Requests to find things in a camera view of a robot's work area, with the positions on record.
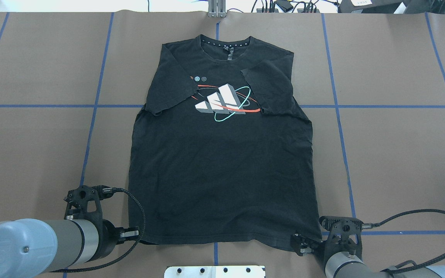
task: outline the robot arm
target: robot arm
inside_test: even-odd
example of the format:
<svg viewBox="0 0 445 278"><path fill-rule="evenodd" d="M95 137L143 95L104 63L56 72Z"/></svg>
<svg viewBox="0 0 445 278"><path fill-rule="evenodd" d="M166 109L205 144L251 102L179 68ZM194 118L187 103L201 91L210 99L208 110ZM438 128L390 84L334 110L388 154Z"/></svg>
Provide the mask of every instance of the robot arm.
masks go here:
<svg viewBox="0 0 445 278"><path fill-rule="evenodd" d="M80 186L68 192L65 220L0 222L0 278L31 278L106 257L117 244L139 241L139 228L114 227L102 218L100 200L113 188ZM88 212L88 202L96 211Z"/></svg>
<svg viewBox="0 0 445 278"><path fill-rule="evenodd" d="M326 241L315 241L296 233L291 236L290 244L299 256L313 253L327 278L445 278L445 266L431 266L444 259L445 254L423 264L416 265L413 261L407 261L380 272L371 271L362 260L362 229L379 227L397 217L420 212L445 214L445 211L435 209L414 210L376 224L365 224L351 217L322 216L319 219L320 225L329 232ZM408 263L414 266L400 269Z"/></svg>
<svg viewBox="0 0 445 278"><path fill-rule="evenodd" d="M92 188L82 185L68 192L65 220L21 219L0 222L0 278L32 278L40 273L58 271L88 271L106 267L124 258L140 241L142 232L138 227L124 229L102 218L100 201L115 192L125 192L136 204L140 203L122 188L99 185ZM88 202L94 202L96 211L87 210ZM430 266L445 254L418 266L403 268L406 263L384 271L373 272L362 261L362 229L372 229L402 215L395 215L381 223L364 224L356 218L323 216L320 223L329 231L326 241L315 241L296 233L291 236L293 250L302 256L313 253L323 267L327 278L445 278L445 266ZM102 266L63 270L69 266L106 257L117 244L135 241L133 246L115 261Z"/></svg>

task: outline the wire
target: wire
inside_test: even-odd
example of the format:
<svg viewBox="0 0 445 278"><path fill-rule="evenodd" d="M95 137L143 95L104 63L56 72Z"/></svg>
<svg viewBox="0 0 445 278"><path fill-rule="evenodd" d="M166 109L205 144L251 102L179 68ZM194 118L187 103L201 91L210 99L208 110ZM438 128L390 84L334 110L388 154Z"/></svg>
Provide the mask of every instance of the wire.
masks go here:
<svg viewBox="0 0 445 278"><path fill-rule="evenodd" d="M422 212L436 212L436 213L442 213L442 214L445 214L445 210L439 210L439 209L418 209L418 210L410 210L410 211L406 211L406 212L403 212L403 213L399 213L399 214L394 215L394 216L392 216L392 217L390 217L390 218L387 218L386 220L384 220L384 221L382 221L382 222L380 222L380 223L375 223L375 224L373 224L373 227L380 227L380 226L384 225L385 223L387 223L387 222L389 222L389 221L391 221L391 220L393 220L393 219L395 219L395 218L398 218L398 217L400 217L400 216L404 216L404 215L408 215L408 214L413 214L413 213L422 213ZM404 272L407 272L407 271L413 271L413 270L417 270L417 269L420 269L420 268L427 267L427 266L429 266L429 265L431 265L431 264L435 264L435 263L437 263L437 262L440 262L440 261L442 261L443 259L445 259L445 253L442 254L442 255L440 255L439 257L435 257L434 259L431 259L431 260L429 260L429 261L426 261L425 263L417 264L416 266L407 267L407 268L403 268L403 269L397 269L397 270L384 270L384 271L385 271L385 272L388 272L388 273L390 273L390 274L404 273Z"/></svg>
<svg viewBox="0 0 445 278"><path fill-rule="evenodd" d="M143 234L145 234L145 211L143 210L142 205L140 204L140 202L135 198L135 196L133 196L133 194L131 194L128 190L124 189L124 188L113 188L113 192L123 192L126 193L134 202L135 204L140 208L141 212L142 212L142 220L143 220L143 226L142 226L142 232L140 233L140 236L136 239L135 243L133 245L131 245L131 248L129 248L128 251L125 252L125 254L121 255L121 257L118 257L116 260L113 260L107 264L101 264L100 266L96 266L96 267L90 267L90 268L80 268L80 269L59 269L59 270L55 270L55 271L51 271L51 272L57 272L57 273L76 273L76 272L85 272L85 271L93 271L93 270L97 270L97 269L102 269L104 267L108 267L112 264L116 264L117 262L119 262L120 260L124 259L126 256L129 255L129 253L131 253L133 251L133 249L135 248L135 246L140 242L140 240L143 237Z"/></svg>
<svg viewBox="0 0 445 278"><path fill-rule="evenodd" d="M440 14L440 12L442 11L442 7L445 4L445 0L440 1L439 4L440 4L440 7L439 7L439 11L437 12L438 14Z"/></svg>
<svg viewBox="0 0 445 278"><path fill-rule="evenodd" d="M295 12L296 7L298 7L298 5L300 3L303 3L303 11L305 11L305 9L307 8L307 3L304 1L300 1L300 2L298 2L298 4L295 5L295 7L293 7L293 10L291 10L291 13Z"/></svg>
<svg viewBox="0 0 445 278"><path fill-rule="evenodd" d="M339 2L334 2L334 1L329 1L329 0L319 0L319 1L324 1L324 2L328 2L328 3L331 3L331 4L333 4L333 5L336 5L336 6L339 6ZM299 1L289 1L289 2L291 2L291 3L301 3L301 2L299 2Z"/></svg>
<svg viewBox="0 0 445 278"><path fill-rule="evenodd" d="M230 10L237 10L237 11L239 11L239 12L245 13L244 11L241 11L241 10L239 10L239 9L237 9L237 8L231 8L231 9L228 9L228 11L230 11Z"/></svg>
<svg viewBox="0 0 445 278"><path fill-rule="evenodd" d="M255 0L254 5L252 6L252 10L250 12L253 12L253 9L255 8L255 4L258 0Z"/></svg>

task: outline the black t-shirt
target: black t-shirt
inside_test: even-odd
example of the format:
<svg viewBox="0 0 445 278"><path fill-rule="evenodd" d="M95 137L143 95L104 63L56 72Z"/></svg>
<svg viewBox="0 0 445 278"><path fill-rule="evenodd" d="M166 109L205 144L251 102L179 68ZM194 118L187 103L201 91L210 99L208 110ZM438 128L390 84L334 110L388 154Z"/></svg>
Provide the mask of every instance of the black t-shirt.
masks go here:
<svg viewBox="0 0 445 278"><path fill-rule="evenodd" d="M162 45L134 124L129 190L145 243L321 239L312 124L293 98L293 53L249 37ZM129 204L130 225L142 225Z"/></svg>

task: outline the shirt sleeve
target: shirt sleeve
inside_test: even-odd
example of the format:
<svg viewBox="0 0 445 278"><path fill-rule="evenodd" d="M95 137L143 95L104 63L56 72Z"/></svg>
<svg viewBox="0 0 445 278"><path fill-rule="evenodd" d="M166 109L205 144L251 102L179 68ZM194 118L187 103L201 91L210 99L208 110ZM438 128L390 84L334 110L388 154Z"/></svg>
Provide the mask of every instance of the shirt sleeve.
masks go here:
<svg viewBox="0 0 445 278"><path fill-rule="evenodd" d="M193 95L197 89L196 83L163 44L159 65L148 90L146 111L157 116Z"/></svg>
<svg viewBox="0 0 445 278"><path fill-rule="evenodd" d="M309 121L293 97L292 67L293 53L288 53L275 60L263 60L241 73L263 114L291 115Z"/></svg>

